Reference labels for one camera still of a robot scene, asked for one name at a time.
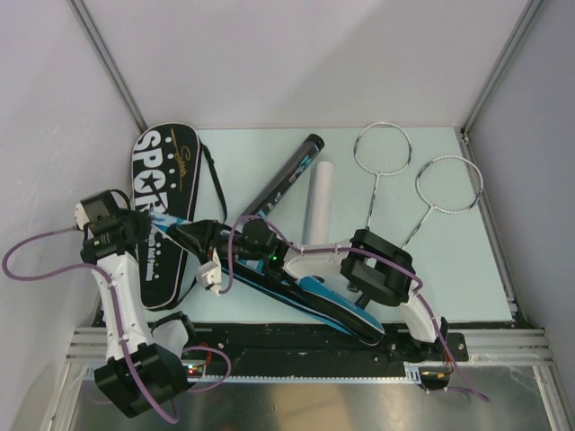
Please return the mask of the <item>white shuttlecock tube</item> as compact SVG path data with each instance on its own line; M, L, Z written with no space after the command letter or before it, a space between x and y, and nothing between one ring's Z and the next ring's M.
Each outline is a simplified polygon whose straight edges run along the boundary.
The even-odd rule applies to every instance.
M335 166L330 162L315 165L308 190L303 244L317 245L329 240Z

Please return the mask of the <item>black shuttlecock tube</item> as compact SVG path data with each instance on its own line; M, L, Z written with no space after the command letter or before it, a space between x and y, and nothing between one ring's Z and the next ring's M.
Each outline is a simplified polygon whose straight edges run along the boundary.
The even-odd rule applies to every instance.
M242 212L243 216L266 217L324 149L324 140L310 134Z

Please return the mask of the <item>blue sport racket cover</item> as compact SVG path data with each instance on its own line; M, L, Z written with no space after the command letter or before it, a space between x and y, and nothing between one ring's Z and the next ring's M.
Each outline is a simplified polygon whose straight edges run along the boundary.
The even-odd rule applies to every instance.
M190 255L195 256L199 261L199 266L208 261L210 235L213 233L215 223L220 222L216 220L190 222L151 210L148 214L151 217L151 231L156 230ZM242 229L243 220L255 216L259 215L240 217L231 226L232 233L235 229L238 231ZM238 280L369 346L377 345L385 334L383 325L367 311L327 287L317 274L290 274L287 269L288 253L293 251L299 257L298 251L301 248L287 240L277 226L263 219L278 236L277 249L266 260L235 259L229 251L227 260L220 259L222 265L220 296L228 293L233 282Z

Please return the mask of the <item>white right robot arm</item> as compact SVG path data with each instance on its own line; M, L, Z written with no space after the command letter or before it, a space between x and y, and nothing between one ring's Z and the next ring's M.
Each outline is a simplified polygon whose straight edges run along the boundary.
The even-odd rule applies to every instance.
M220 262L218 272L231 281L367 346L395 342L367 311L369 303L378 303L402 314L409 351L434 360L447 350L448 325L422 297L411 255L368 230L342 242L304 245L256 216L242 228L208 220L197 255L203 264Z

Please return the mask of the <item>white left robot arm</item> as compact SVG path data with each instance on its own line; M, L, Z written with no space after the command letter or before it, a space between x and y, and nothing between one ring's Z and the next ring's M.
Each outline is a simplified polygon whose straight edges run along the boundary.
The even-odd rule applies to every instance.
M185 392L181 358L199 349L199 336L174 314L150 328L140 293L137 247L147 239L147 213L120 207L104 190L75 206L84 232L80 256L90 265L106 317L105 364L96 369L98 389L126 417L134 418Z

